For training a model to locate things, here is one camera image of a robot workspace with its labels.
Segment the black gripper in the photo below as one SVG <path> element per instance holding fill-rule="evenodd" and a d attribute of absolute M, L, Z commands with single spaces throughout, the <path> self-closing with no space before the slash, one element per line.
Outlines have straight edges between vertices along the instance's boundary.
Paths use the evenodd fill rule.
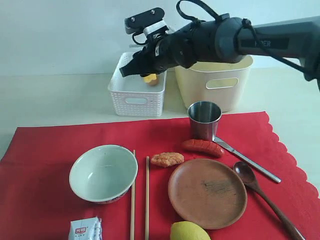
<path fill-rule="evenodd" d="M 177 66 L 190 67 L 190 44 L 187 40 L 170 34 L 134 54 L 133 62 L 120 67 L 119 71 L 123 77 L 127 77 L 160 74 Z"/>

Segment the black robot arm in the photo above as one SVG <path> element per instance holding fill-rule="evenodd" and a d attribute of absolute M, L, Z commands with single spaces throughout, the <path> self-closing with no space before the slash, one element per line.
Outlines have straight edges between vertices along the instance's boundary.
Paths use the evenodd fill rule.
<path fill-rule="evenodd" d="M 189 23 L 150 41 L 119 71 L 123 77 L 160 74 L 197 62 L 240 62 L 246 55 L 268 56 L 300 72 L 306 81 L 320 79 L 320 18 L 307 17 L 253 26 L 249 19 Z"/>

